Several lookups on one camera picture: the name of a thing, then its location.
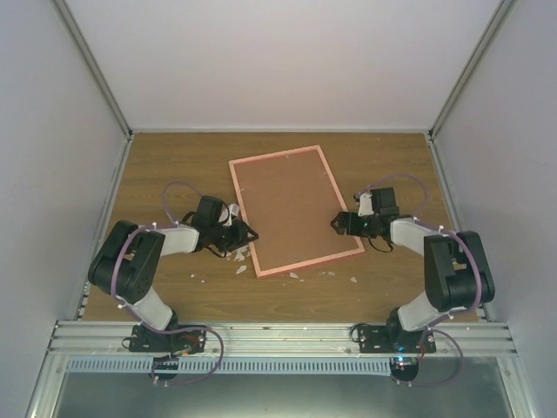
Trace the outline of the pink photo frame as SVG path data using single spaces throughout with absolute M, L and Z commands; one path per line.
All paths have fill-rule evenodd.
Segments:
M 338 235 L 330 222 L 346 203 L 318 145 L 231 160 L 256 277 L 268 278 L 362 254 L 362 240 Z

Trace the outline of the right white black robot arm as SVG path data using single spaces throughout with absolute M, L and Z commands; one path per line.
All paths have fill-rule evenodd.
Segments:
M 331 221 L 338 235 L 369 242 L 382 239 L 389 251 L 401 246 L 424 261 L 424 291 L 394 308 L 379 328 L 389 350 L 419 349 L 429 328 L 494 299 L 493 276 L 479 234 L 429 226 L 415 216 L 401 214 L 391 187 L 363 192 L 355 199 L 357 212 L 339 212 Z

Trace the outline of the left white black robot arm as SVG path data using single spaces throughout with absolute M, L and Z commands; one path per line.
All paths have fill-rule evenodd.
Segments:
M 238 205 L 204 195 L 195 211 L 169 226 L 118 221 L 91 262 L 88 281 L 139 320 L 157 350 L 168 352 L 177 346 L 179 331 L 175 312 L 153 286 L 160 259 L 203 250 L 224 258 L 257 239 Z

